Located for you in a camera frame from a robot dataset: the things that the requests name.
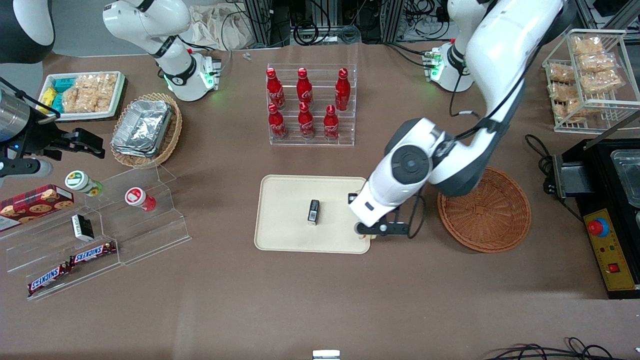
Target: red button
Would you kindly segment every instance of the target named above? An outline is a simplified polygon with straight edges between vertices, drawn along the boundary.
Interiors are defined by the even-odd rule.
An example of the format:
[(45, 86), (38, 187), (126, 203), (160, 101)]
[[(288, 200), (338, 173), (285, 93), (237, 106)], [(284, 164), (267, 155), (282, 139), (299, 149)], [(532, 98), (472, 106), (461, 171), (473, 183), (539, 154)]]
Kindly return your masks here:
[(587, 230), (589, 230), (589, 234), (600, 235), (604, 231), (604, 226), (601, 222), (592, 220), (587, 224)]

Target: foil container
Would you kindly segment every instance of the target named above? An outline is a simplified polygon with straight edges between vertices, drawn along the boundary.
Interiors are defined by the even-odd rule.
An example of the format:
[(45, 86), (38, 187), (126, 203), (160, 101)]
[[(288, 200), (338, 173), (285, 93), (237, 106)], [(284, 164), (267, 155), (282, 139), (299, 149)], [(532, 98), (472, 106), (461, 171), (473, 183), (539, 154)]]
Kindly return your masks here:
[(131, 104), (111, 139), (115, 151), (131, 156), (152, 158), (171, 119), (172, 107), (164, 101), (138, 100)]

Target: blue snack package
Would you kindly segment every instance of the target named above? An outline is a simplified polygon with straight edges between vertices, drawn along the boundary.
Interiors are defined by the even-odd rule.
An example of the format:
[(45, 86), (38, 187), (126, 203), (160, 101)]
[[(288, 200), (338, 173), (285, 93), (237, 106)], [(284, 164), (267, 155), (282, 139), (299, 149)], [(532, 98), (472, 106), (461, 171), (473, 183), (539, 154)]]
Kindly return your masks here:
[(67, 79), (57, 79), (53, 82), (53, 88), (56, 92), (62, 93), (68, 90), (71, 86), (74, 86), (76, 79), (67, 78)]
[(54, 110), (58, 110), (61, 114), (65, 112), (65, 107), (62, 106), (62, 94), (56, 95), (56, 98), (53, 99), (53, 104), (51, 107)]

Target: black machine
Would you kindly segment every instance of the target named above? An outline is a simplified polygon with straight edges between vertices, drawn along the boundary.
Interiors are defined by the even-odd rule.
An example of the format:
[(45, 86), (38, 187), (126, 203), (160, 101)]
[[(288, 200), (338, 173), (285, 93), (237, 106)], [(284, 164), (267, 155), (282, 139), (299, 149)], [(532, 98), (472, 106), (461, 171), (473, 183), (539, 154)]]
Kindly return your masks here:
[(562, 155), (562, 173), (580, 172), (588, 189), (567, 195), (575, 196), (607, 296), (640, 299), (640, 139), (586, 144)]

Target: yellow control panel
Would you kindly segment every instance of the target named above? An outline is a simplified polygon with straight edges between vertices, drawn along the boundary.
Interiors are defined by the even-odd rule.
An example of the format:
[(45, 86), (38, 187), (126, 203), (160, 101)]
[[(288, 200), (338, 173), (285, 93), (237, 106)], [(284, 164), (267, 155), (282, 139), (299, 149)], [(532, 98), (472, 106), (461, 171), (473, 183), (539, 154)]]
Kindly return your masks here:
[(636, 284), (620, 249), (609, 212), (602, 209), (586, 215), (584, 223), (607, 289), (609, 291), (634, 290)]

